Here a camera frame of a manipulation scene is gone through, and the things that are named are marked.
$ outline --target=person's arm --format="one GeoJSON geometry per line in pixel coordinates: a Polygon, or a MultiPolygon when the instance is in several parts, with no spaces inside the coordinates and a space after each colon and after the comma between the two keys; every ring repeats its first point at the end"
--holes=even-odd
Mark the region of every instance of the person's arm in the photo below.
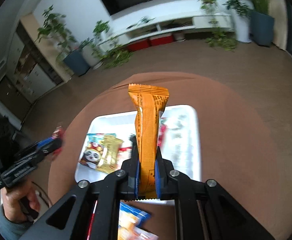
{"type": "Polygon", "coordinates": [[[13,189],[3,188],[1,191],[3,206],[0,207],[0,233],[6,240],[17,240],[33,224],[27,221],[19,205],[19,200],[26,196],[29,205],[37,212],[40,203],[30,180],[26,180],[13,189]]]}

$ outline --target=red box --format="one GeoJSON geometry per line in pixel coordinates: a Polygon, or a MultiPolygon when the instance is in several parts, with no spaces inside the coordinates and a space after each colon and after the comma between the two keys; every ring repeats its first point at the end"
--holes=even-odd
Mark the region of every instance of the red box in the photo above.
{"type": "Polygon", "coordinates": [[[145,48],[148,48],[148,47],[150,47],[150,43],[149,43],[149,39],[148,38],[142,39],[142,40],[139,40],[139,41],[135,41],[135,42],[132,42],[132,43],[127,45],[127,49],[129,51],[137,51],[137,50],[145,49],[145,48]]]}
{"type": "Polygon", "coordinates": [[[174,42],[174,37],[171,33],[164,33],[150,38],[150,44],[152,46],[162,45],[171,42],[174,42]]]}

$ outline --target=person's hand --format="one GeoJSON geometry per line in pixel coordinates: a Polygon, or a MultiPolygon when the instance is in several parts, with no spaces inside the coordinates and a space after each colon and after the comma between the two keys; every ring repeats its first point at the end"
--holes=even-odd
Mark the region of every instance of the person's hand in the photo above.
{"type": "Polygon", "coordinates": [[[2,188],[3,208],[5,217],[13,223],[23,223],[27,217],[23,214],[19,200],[27,197],[30,208],[40,210],[40,203],[36,197],[32,182],[28,179],[12,189],[2,188]]]}

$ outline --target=round table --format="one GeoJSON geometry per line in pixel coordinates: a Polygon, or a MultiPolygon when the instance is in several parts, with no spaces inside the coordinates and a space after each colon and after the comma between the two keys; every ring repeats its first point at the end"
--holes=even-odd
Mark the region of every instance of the round table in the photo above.
{"type": "MultiPolygon", "coordinates": [[[[165,87],[170,93],[168,106],[190,105],[196,109],[202,180],[217,180],[272,233],[279,176],[270,131],[257,112],[230,88],[181,72],[133,75],[94,98],[75,117],[65,132],[62,153],[51,165],[48,192],[52,202],[57,202],[75,184],[76,164],[91,121],[100,115],[135,111],[128,95],[130,83],[165,87]]],[[[174,239],[174,207],[134,205],[153,214],[146,229],[160,239],[174,239]]]]}

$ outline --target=white tv cabinet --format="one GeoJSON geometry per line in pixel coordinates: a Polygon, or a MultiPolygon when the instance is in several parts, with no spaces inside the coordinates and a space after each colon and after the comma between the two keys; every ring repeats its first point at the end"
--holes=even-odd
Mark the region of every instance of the white tv cabinet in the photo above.
{"type": "MultiPolygon", "coordinates": [[[[219,27],[227,31],[233,31],[230,14],[216,13],[214,15],[219,23],[219,27]]],[[[176,31],[193,30],[192,32],[202,32],[212,28],[210,21],[212,15],[203,14],[201,11],[185,12],[171,14],[162,17],[156,17],[146,24],[135,25],[129,29],[114,30],[111,35],[99,43],[102,50],[109,49],[109,40],[117,36],[118,43],[122,45],[129,44],[144,38],[163,33],[176,31]]]]}

